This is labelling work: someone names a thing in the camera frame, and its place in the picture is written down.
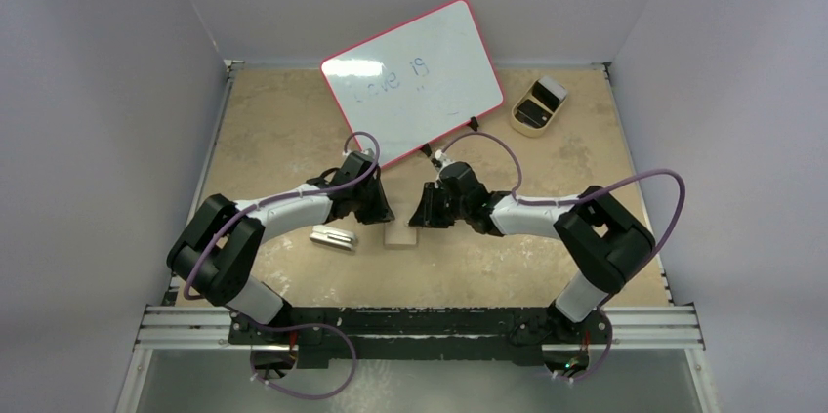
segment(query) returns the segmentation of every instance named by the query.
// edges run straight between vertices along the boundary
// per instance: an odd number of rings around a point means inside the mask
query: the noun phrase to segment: small box
[[[530,138],[540,137],[552,124],[567,94],[566,89],[549,76],[535,81],[512,107],[512,128]]]

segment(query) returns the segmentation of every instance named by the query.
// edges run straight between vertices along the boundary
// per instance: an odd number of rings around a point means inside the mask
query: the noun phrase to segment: cable
[[[515,152],[512,151],[512,149],[508,145],[506,145],[503,142],[503,140],[495,137],[494,135],[492,135],[490,133],[468,132],[468,133],[464,133],[463,135],[460,135],[459,137],[455,138],[454,140],[448,142],[448,145],[444,146],[442,148],[442,151],[443,152],[447,151],[452,145],[457,143],[458,140],[462,140],[462,139],[464,139],[466,137],[470,137],[472,135],[479,136],[479,137],[486,137],[489,140],[491,140],[491,141],[497,143],[498,145],[500,145],[504,150],[506,150],[506,152],[509,153],[509,157],[512,158],[512,162],[515,163],[515,168],[517,169],[517,184],[512,187],[512,197],[515,197],[516,193],[518,192],[518,188],[520,188],[520,186],[523,185],[523,170],[520,168],[520,161],[518,161],[518,157],[515,155]]]
[[[193,281],[195,281],[195,276],[198,274],[198,271],[201,269],[201,266],[204,265],[204,261],[207,260],[207,256],[210,255],[210,252],[212,252],[212,250],[216,247],[216,244],[219,242],[219,240],[222,237],[224,237],[225,234],[227,234],[228,231],[233,226],[235,226],[235,224],[238,223],[238,221],[240,219],[242,219],[244,216],[246,216],[248,213],[250,213],[250,212],[252,212],[252,211],[254,211],[254,210],[256,210],[256,209],[258,209],[262,206],[270,205],[271,203],[275,203],[276,201],[280,201],[280,200],[287,200],[287,199],[290,199],[290,198],[299,198],[301,196],[326,195],[326,194],[329,194],[329,193],[334,193],[336,191],[339,191],[339,190],[342,190],[342,189],[345,189],[345,188],[348,188],[348,187],[351,187],[351,186],[355,186],[356,184],[362,182],[363,179],[365,179],[365,178],[369,177],[371,174],[373,174],[374,170],[377,169],[377,167],[379,165],[379,160],[380,160],[380,144],[377,142],[377,139],[374,138],[373,135],[371,135],[370,133],[365,133],[365,132],[353,132],[353,133],[351,133],[345,139],[345,145],[343,146],[343,152],[348,153],[348,143],[351,141],[351,139],[353,137],[355,137],[357,135],[362,135],[364,137],[367,137],[369,140],[371,140],[371,142],[374,144],[374,147],[376,148],[376,153],[374,154],[374,160],[371,162],[371,165],[368,167],[367,171],[362,173],[360,176],[356,177],[356,179],[353,179],[352,181],[347,182],[345,184],[341,184],[339,186],[332,186],[330,188],[320,188],[319,190],[310,190],[310,191],[302,192],[301,194],[298,191],[289,191],[289,192],[286,192],[286,193],[280,193],[278,195],[269,196],[267,198],[263,198],[261,201],[259,201],[259,203],[252,204],[252,205],[242,209],[241,211],[239,211],[235,215],[233,215],[233,217],[230,218],[229,221],[227,221],[225,223],[225,225],[222,226],[222,228],[220,228],[218,232],[216,232],[215,235],[213,235],[213,238],[210,239],[210,242],[207,244],[207,247],[204,248],[204,251],[201,252],[201,255],[198,257],[198,260],[195,261],[195,265],[192,267],[192,270],[189,272],[189,275],[186,278],[186,282],[185,282],[185,285],[184,285],[184,299],[187,299],[187,300],[190,300],[190,301],[197,300],[197,299],[204,299],[204,296],[201,296],[201,295],[198,295],[198,294],[191,294],[189,292],[189,290],[192,288]]]
[[[458,140],[463,138],[477,135],[481,137],[486,137],[489,140],[494,141],[498,145],[500,145],[506,152],[509,153],[509,156],[512,157],[512,161],[515,162],[515,167],[517,168],[517,184],[512,188],[512,198],[521,205],[527,206],[577,206],[587,203],[589,201],[595,200],[596,198],[602,197],[604,195],[609,194],[610,192],[621,188],[622,186],[628,186],[633,182],[638,182],[643,179],[647,179],[653,176],[670,176],[676,180],[676,183],[679,185],[679,200],[676,202],[676,211],[673,212],[673,218],[670,219],[670,223],[667,224],[667,228],[664,230],[664,234],[662,234],[661,238],[658,240],[658,243],[655,244],[653,247],[652,252],[647,256],[646,259],[643,260],[643,263],[638,267],[636,272],[644,268],[657,254],[661,251],[661,248],[664,247],[664,244],[667,243],[667,239],[673,234],[673,229],[676,228],[676,223],[679,221],[679,216],[682,213],[682,208],[684,207],[684,196],[686,193],[686,189],[684,186],[684,179],[680,176],[677,172],[671,169],[653,169],[650,171],[641,172],[639,174],[635,174],[634,176],[628,177],[627,179],[621,180],[612,184],[611,186],[605,186],[599,190],[596,190],[589,195],[583,196],[581,198],[575,198],[570,200],[524,200],[518,197],[518,188],[523,183],[523,171],[520,168],[520,162],[518,161],[518,157],[515,155],[515,152],[503,142],[503,140],[495,137],[494,135],[484,133],[484,132],[468,132],[459,137],[455,138],[454,140],[448,142],[442,150],[447,151],[452,145],[457,143]]]
[[[606,312],[603,311],[603,308],[601,306],[598,306],[597,310],[598,314],[600,315],[600,318],[606,325],[606,347],[603,349],[603,352],[600,354],[600,357],[595,362],[595,364],[592,365],[592,367],[590,367],[589,369],[584,371],[583,374],[577,377],[570,377],[569,382],[581,382],[584,379],[592,376],[598,370],[598,368],[601,367],[603,362],[606,361],[606,358],[609,356],[609,347],[612,345],[612,323],[609,322],[609,317],[606,316]]]
[[[295,331],[295,330],[305,330],[305,329],[308,329],[308,328],[321,328],[323,330],[328,330],[328,331],[334,332],[335,334],[342,337],[342,339],[345,340],[345,344],[348,345],[348,350],[351,352],[351,372],[348,373],[348,377],[345,379],[345,382],[343,382],[339,387],[337,387],[336,389],[334,389],[333,391],[328,392],[328,393],[316,394],[316,393],[296,392],[296,391],[293,391],[291,389],[287,389],[285,387],[282,387],[279,384],[274,384],[271,381],[263,378],[256,371],[256,363],[254,362],[254,356],[256,355],[255,351],[250,352],[250,370],[253,372],[253,377],[251,378],[251,380],[259,381],[260,383],[262,383],[263,385],[265,385],[267,387],[270,387],[270,388],[275,389],[279,392],[286,393],[290,396],[293,396],[293,397],[296,397],[296,398],[299,398],[299,399],[302,399],[302,400],[324,400],[325,398],[330,398],[330,397],[336,395],[337,393],[343,391],[345,389],[345,387],[347,387],[348,384],[350,384],[351,381],[353,380],[353,375],[356,373],[356,348],[353,346],[353,342],[351,341],[351,339],[348,338],[348,335],[346,335],[345,332],[338,329],[337,327],[335,327],[333,325],[327,325],[327,324],[324,324],[324,323],[305,323],[305,324],[302,324],[302,325],[293,325],[291,327],[268,327],[267,325],[262,325],[261,323],[255,321],[253,319],[250,319],[250,317],[247,317],[247,318],[248,318],[248,320],[247,320],[248,323],[250,323],[252,326],[256,327],[257,330],[261,330],[263,332],[283,333],[283,332],[290,332],[290,331]]]

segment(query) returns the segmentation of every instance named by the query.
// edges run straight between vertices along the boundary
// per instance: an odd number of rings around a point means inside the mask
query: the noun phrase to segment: wooden block
[[[408,220],[417,210],[417,205],[406,202],[389,204],[396,219],[383,225],[383,245],[387,249],[411,249],[416,247],[418,229],[409,227]]]

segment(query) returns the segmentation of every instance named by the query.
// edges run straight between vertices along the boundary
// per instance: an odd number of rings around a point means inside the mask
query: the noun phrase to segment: purple cable
[[[362,135],[364,137],[367,137],[369,140],[371,140],[371,142],[373,142],[374,147],[376,148],[376,153],[374,154],[374,161],[371,163],[371,166],[368,167],[367,171],[362,173],[356,179],[353,179],[352,181],[350,181],[348,183],[345,183],[345,184],[341,184],[339,186],[332,186],[330,188],[321,188],[319,190],[311,190],[311,191],[307,191],[307,192],[303,192],[303,193],[299,193],[298,191],[289,191],[289,192],[286,192],[286,193],[280,193],[278,195],[269,196],[267,198],[262,199],[259,203],[250,205],[247,208],[244,208],[241,211],[239,211],[238,213],[236,213],[235,215],[233,215],[233,217],[230,218],[229,221],[227,221],[225,223],[225,225],[222,226],[222,228],[220,228],[218,232],[216,232],[215,235],[213,235],[213,238],[210,239],[210,242],[207,244],[207,247],[204,248],[204,251],[201,252],[201,255],[198,257],[198,260],[195,261],[195,265],[192,267],[192,270],[190,271],[189,275],[186,277],[186,282],[184,284],[184,299],[187,299],[187,300],[190,300],[190,301],[193,301],[193,300],[196,300],[196,299],[204,299],[204,296],[201,296],[200,294],[190,294],[190,292],[189,292],[189,290],[192,288],[192,283],[195,281],[195,276],[198,274],[198,271],[201,269],[201,266],[204,265],[204,261],[207,260],[207,256],[210,255],[210,252],[216,247],[216,244],[219,242],[219,240],[222,237],[224,237],[225,234],[227,234],[228,231],[236,223],[238,223],[238,220],[242,219],[244,216],[246,216],[251,211],[254,211],[257,208],[265,206],[265,205],[270,205],[271,203],[274,203],[274,202],[279,201],[279,200],[286,200],[286,199],[289,199],[289,198],[298,198],[298,197],[301,197],[301,196],[326,195],[328,193],[334,193],[334,192],[342,190],[344,188],[354,186],[354,185],[358,184],[359,182],[361,182],[363,179],[365,179],[368,176],[370,176],[371,174],[373,174],[374,170],[377,168],[377,166],[379,164],[379,159],[380,159],[380,144],[377,142],[377,139],[374,138],[373,135],[371,135],[370,133],[365,133],[365,132],[353,132],[353,133],[351,133],[345,139],[345,146],[343,147],[343,151],[348,152],[348,142],[350,142],[351,139],[353,137],[357,136],[357,135]]]
[[[647,178],[650,178],[650,177],[653,177],[653,176],[660,176],[660,175],[670,176],[673,179],[675,179],[676,183],[679,185],[679,199],[676,202],[676,211],[673,212],[673,218],[670,219],[670,223],[668,223],[667,228],[664,229],[664,234],[661,235],[661,238],[658,240],[658,243],[656,243],[655,247],[653,247],[652,252],[650,252],[650,254],[643,260],[642,264],[639,265],[638,268],[636,268],[635,273],[638,273],[644,267],[646,267],[646,265],[649,264],[650,261],[652,261],[652,259],[658,254],[658,252],[661,251],[661,248],[664,247],[664,244],[667,242],[667,239],[669,239],[670,235],[673,234],[673,229],[676,228],[676,223],[679,221],[679,216],[682,214],[682,208],[684,207],[684,197],[686,195],[686,187],[684,186],[684,179],[682,179],[682,176],[680,176],[677,172],[675,172],[671,169],[653,169],[653,170],[650,170],[650,171],[641,172],[640,174],[635,174],[634,176],[628,177],[627,179],[618,181],[615,184],[612,184],[611,186],[605,186],[605,187],[603,187],[599,190],[596,190],[596,191],[590,193],[589,195],[586,195],[586,196],[583,196],[583,197],[580,197],[580,198],[570,199],[570,200],[529,201],[529,200],[524,200],[522,198],[518,198],[518,194],[517,194],[518,188],[520,188],[520,185],[523,183],[523,171],[522,171],[522,169],[520,169],[520,163],[518,161],[518,157],[515,155],[515,152],[512,151],[512,149],[509,148],[509,146],[506,145],[499,138],[497,138],[493,135],[490,135],[488,133],[469,132],[469,133],[463,134],[463,135],[455,138],[454,140],[448,142],[448,145],[446,145],[442,150],[443,151],[448,150],[450,146],[454,145],[461,138],[466,138],[466,137],[469,137],[471,135],[482,136],[482,137],[486,137],[490,140],[493,140],[495,143],[502,146],[503,149],[505,149],[506,152],[508,152],[509,155],[512,157],[512,160],[515,162],[515,167],[517,168],[517,185],[515,185],[512,188],[512,198],[514,198],[515,201],[517,201],[517,203],[520,203],[521,205],[527,205],[527,206],[577,206],[577,205],[582,205],[582,204],[587,203],[589,201],[595,200],[596,198],[607,195],[610,192],[612,192],[612,191],[614,191],[618,188],[621,188],[622,186],[628,186],[629,184],[632,184],[633,182],[638,182],[642,179],[647,179]],[[606,295],[606,298],[603,301],[601,301],[600,304],[598,304],[598,306],[596,307],[596,309],[598,310],[600,316],[604,319],[607,327],[609,327],[608,341],[606,342],[606,348],[603,349],[603,353],[600,355],[598,361],[596,361],[593,368],[587,370],[584,374],[578,376],[577,378],[571,378],[571,380],[573,382],[574,381],[580,381],[580,380],[585,379],[585,378],[589,377],[590,375],[592,375],[592,373],[595,372],[603,364],[603,362],[606,360],[606,357],[609,355],[609,347],[612,345],[612,324],[609,323],[609,318],[603,312],[602,307],[603,307],[604,303],[606,303],[606,301],[610,298],[610,296],[611,295]]]
[[[676,173],[673,170],[670,170],[670,169],[653,169],[651,171],[641,172],[640,174],[635,174],[634,176],[628,177],[627,179],[624,179],[622,181],[618,181],[615,184],[612,184],[611,186],[605,186],[605,187],[603,187],[599,190],[596,190],[596,191],[590,193],[589,195],[583,196],[581,198],[573,198],[573,199],[570,199],[570,200],[529,201],[529,200],[524,200],[522,198],[518,198],[518,194],[517,194],[518,188],[520,188],[520,186],[523,183],[523,171],[520,168],[520,162],[518,161],[518,157],[515,155],[515,152],[512,151],[512,149],[508,145],[506,145],[502,140],[495,137],[494,135],[491,135],[491,134],[488,134],[488,133],[483,133],[483,132],[465,133],[465,134],[460,135],[459,137],[455,138],[454,140],[448,142],[448,145],[446,145],[442,150],[447,151],[458,140],[460,140],[462,138],[470,137],[472,135],[486,137],[489,140],[492,140],[492,141],[496,142],[498,145],[502,146],[503,149],[506,150],[506,152],[508,152],[509,155],[512,157],[512,160],[515,162],[515,167],[517,168],[517,185],[515,185],[512,188],[512,197],[517,201],[517,203],[520,203],[521,205],[527,205],[527,206],[570,206],[570,205],[571,206],[576,206],[576,205],[582,205],[584,203],[587,203],[588,201],[592,201],[592,200],[595,200],[596,198],[607,195],[610,192],[612,192],[612,191],[614,191],[618,188],[621,188],[622,186],[628,186],[629,184],[632,184],[633,182],[638,182],[642,179],[647,179],[647,178],[650,178],[650,177],[653,177],[653,176],[660,176],[660,175],[670,176],[673,179],[676,179],[676,182],[679,184],[679,200],[676,203],[676,211],[673,212],[673,218],[670,220],[670,223],[667,224],[667,228],[664,230],[664,234],[661,236],[661,239],[658,240],[658,243],[655,244],[655,247],[653,247],[652,252],[650,252],[649,256],[646,259],[644,259],[643,264],[636,270],[636,272],[638,272],[639,270],[644,268],[653,259],[653,257],[655,257],[655,255],[658,254],[659,251],[661,251],[661,248],[664,247],[664,244],[667,242],[667,239],[673,233],[673,229],[676,228],[676,223],[679,221],[679,215],[682,213],[682,208],[684,207],[684,196],[685,196],[686,190],[685,190],[685,186],[684,186],[684,179],[682,179],[682,176],[680,176],[678,173]]]
[[[509,157],[512,158],[512,162],[515,163],[515,168],[517,169],[517,184],[512,187],[512,197],[515,197],[516,193],[518,192],[518,188],[520,188],[520,186],[523,185],[523,170],[520,168],[520,161],[518,161],[518,157],[515,155],[515,152],[512,151],[512,149],[508,145],[503,143],[503,140],[495,137],[494,135],[492,135],[490,133],[469,132],[469,133],[464,133],[463,135],[460,135],[459,137],[455,138],[454,140],[448,142],[448,145],[444,146],[442,148],[442,151],[443,152],[447,151],[452,145],[457,143],[458,140],[462,140],[462,139],[464,139],[466,137],[470,137],[472,135],[477,136],[477,137],[488,138],[489,140],[493,141],[494,143],[500,145],[504,150],[506,150],[506,152],[509,153]]]
[[[595,362],[595,364],[593,364],[589,369],[584,371],[584,373],[579,375],[578,377],[570,377],[570,382],[581,382],[584,379],[592,376],[609,356],[609,346],[612,345],[612,323],[609,322],[609,317],[606,316],[606,312],[603,311],[601,306],[598,306],[596,309],[598,310],[600,318],[603,319],[603,323],[606,324],[606,347],[603,349],[603,352],[600,354],[600,357]]]
[[[249,317],[248,317],[248,323],[250,323],[251,325],[253,325],[254,327],[256,327],[257,329],[259,329],[261,331],[274,332],[274,333],[293,332],[293,331],[296,331],[296,330],[303,330],[303,329],[307,329],[307,328],[321,328],[321,329],[324,329],[324,330],[329,330],[329,331],[334,332],[335,334],[339,335],[340,337],[342,337],[342,339],[345,340],[346,345],[348,345],[348,349],[351,351],[351,372],[348,373],[348,378],[346,378],[345,382],[343,382],[338,388],[334,389],[333,391],[328,392],[328,393],[319,393],[319,394],[296,392],[296,391],[284,388],[284,387],[280,386],[279,384],[275,384],[275,383],[273,383],[269,380],[264,379],[262,376],[259,375],[258,372],[256,372],[256,363],[254,362],[254,356],[256,355],[256,352],[251,351],[250,352],[250,370],[253,372],[253,376],[254,376],[255,380],[259,381],[260,383],[264,384],[265,386],[268,386],[272,389],[276,389],[277,391],[280,391],[282,393],[286,393],[290,396],[294,396],[294,397],[302,399],[302,400],[324,400],[325,398],[330,398],[330,397],[336,395],[337,393],[343,391],[345,389],[345,387],[347,387],[348,384],[350,384],[351,381],[353,380],[353,375],[356,373],[356,348],[353,346],[353,342],[351,341],[351,339],[348,338],[348,335],[346,335],[345,332],[338,329],[337,327],[334,327],[333,325],[327,325],[327,324],[324,324],[324,323],[305,323],[305,324],[302,324],[302,325],[294,325],[292,327],[278,327],[278,328],[276,328],[276,327],[268,327],[266,325],[262,325],[261,323],[250,319]]]

